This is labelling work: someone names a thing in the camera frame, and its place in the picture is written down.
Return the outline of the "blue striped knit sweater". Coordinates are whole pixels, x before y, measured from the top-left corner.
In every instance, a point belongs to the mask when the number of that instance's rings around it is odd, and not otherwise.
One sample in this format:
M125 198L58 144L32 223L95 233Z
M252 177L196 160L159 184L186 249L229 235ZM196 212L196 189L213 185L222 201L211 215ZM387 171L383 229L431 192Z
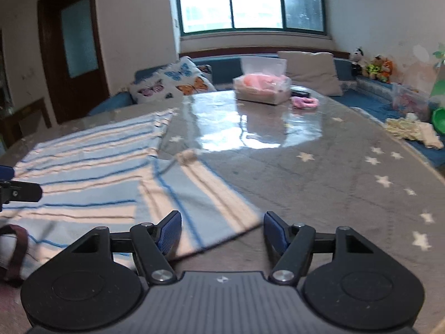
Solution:
M28 234L21 276L52 259L86 232L126 232L182 216L174 255L206 250L260 224L260 211L203 164L192 149L158 157L173 109L78 131L39 143L15 164L17 180L38 183L36 203L10 203L2 224Z

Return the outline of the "dark wooden cabinet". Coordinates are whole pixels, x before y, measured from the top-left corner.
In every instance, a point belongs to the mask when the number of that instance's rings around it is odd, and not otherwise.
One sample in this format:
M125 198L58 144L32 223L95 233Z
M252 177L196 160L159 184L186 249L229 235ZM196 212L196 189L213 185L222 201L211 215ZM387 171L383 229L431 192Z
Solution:
M1 110L1 139L6 149L9 149L15 142L24 138L20 122L37 112L40 112L46 128L52 128L44 98L35 100L20 109L8 106L6 109Z

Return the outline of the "pink hair scrunchie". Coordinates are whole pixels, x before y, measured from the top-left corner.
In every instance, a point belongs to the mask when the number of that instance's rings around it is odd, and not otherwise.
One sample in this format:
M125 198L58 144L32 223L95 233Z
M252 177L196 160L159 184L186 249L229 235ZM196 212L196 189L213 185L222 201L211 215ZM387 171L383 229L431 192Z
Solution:
M290 101L295 109L313 110L319 105L319 100L312 97L292 97Z

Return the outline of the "black small object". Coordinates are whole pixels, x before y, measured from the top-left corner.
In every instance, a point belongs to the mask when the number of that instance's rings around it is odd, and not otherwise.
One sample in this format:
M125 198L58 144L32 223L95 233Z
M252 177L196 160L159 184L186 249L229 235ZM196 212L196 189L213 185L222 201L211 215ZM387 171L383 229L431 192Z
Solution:
M310 98L311 94L307 91L303 91L303 90L292 90L291 91L291 96L292 97L305 97L305 98Z

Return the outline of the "butterfly print pillow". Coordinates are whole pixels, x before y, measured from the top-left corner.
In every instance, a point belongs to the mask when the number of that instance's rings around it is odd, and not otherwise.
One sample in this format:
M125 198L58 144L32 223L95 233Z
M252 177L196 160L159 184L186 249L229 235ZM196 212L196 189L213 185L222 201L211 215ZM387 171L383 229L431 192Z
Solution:
M189 57L182 57L150 77L132 83L129 92L137 104L214 92L216 88Z

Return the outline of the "cream cloth pile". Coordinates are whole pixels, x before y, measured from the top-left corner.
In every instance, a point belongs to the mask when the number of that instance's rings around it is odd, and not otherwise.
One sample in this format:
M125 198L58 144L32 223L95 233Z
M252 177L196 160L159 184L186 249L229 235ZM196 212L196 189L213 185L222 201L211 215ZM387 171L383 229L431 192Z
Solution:
M407 118L387 118L384 128L397 139L421 142L428 149L443 149L444 143L430 123L420 121L413 113Z

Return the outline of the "clear tissue box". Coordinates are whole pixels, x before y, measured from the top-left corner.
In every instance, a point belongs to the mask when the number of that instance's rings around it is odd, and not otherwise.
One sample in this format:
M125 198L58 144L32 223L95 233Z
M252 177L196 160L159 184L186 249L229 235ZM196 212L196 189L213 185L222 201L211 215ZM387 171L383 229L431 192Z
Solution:
M286 76L287 61L273 57L241 58L242 75L233 79L237 100L280 105L290 99L292 81Z

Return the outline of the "blue sofa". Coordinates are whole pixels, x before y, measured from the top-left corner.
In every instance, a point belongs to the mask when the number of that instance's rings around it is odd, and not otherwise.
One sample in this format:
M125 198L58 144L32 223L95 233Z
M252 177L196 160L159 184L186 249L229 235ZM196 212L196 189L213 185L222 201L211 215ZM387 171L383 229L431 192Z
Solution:
M192 59L139 70L134 80L88 113L182 95L234 90L241 101L278 105L288 99L298 110L315 110L313 91L383 123L406 140L436 168L444 168L444 109L409 85L375 81L360 74L362 66L329 53L281 52Z

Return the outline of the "beige plain pillow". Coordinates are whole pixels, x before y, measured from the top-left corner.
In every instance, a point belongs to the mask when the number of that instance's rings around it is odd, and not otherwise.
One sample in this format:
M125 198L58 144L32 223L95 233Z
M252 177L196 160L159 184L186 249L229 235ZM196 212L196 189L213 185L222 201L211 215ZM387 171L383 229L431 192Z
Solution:
M286 76L294 85L310 88L324 96L343 95L331 53L279 51L278 57L287 61Z

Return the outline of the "dark wooden door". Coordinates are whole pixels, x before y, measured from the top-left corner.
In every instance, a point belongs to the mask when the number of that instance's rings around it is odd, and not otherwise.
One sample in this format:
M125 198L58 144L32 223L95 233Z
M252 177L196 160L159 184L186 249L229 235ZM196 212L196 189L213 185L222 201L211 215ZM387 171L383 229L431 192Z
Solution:
M44 76L58 124L85 117L109 98L96 0L38 0Z

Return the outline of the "clear plastic storage box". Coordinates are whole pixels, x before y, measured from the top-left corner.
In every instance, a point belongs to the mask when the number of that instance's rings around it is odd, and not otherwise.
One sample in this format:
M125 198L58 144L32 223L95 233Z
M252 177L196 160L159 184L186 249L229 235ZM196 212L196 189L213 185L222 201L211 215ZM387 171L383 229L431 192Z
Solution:
M398 83L392 83L391 99L393 109L403 116L413 113L421 121L428 121L431 118L428 97L417 90L412 90Z

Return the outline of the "green plastic basin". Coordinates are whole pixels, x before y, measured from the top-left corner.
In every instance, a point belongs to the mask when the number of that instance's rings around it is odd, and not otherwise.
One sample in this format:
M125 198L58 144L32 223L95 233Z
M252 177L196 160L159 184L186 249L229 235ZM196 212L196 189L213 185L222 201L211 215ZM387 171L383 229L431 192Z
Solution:
M445 108L438 108L433 111L431 123L438 133L445 134Z

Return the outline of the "stuffed toys pile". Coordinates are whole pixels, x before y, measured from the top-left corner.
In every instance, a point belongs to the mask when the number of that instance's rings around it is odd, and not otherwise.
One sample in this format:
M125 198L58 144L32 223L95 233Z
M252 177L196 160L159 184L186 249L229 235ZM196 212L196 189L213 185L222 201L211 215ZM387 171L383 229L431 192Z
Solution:
M367 61L365 60L363 50L361 48L356 48L349 54L349 59L352 62L353 76L361 75L365 78L386 84L391 82L394 64L389 58L378 54L374 56L371 61Z

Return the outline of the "green framed window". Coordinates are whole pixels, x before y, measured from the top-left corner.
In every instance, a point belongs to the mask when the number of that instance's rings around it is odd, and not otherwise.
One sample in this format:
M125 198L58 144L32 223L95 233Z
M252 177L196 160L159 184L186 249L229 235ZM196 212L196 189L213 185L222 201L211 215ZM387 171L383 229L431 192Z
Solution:
M327 33L324 0L177 0L183 35L235 31Z

